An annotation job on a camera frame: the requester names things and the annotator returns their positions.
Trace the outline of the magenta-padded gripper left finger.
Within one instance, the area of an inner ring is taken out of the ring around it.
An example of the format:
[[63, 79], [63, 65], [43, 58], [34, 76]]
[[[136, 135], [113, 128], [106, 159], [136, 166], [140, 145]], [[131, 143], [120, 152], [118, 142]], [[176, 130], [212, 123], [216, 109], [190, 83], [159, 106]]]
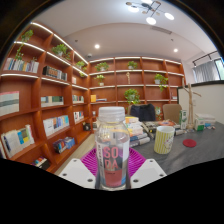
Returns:
[[78, 186], [94, 189], [97, 183], [97, 172], [96, 149], [92, 149], [81, 159], [71, 159], [59, 176]]

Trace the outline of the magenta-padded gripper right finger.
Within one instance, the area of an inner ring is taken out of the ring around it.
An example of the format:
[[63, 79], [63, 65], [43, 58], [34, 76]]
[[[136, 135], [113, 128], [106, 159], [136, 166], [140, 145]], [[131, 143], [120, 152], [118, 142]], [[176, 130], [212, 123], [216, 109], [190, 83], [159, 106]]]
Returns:
[[146, 159], [136, 150], [129, 149], [128, 175], [130, 188], [140, 188], [166, 176], [154, 159]]

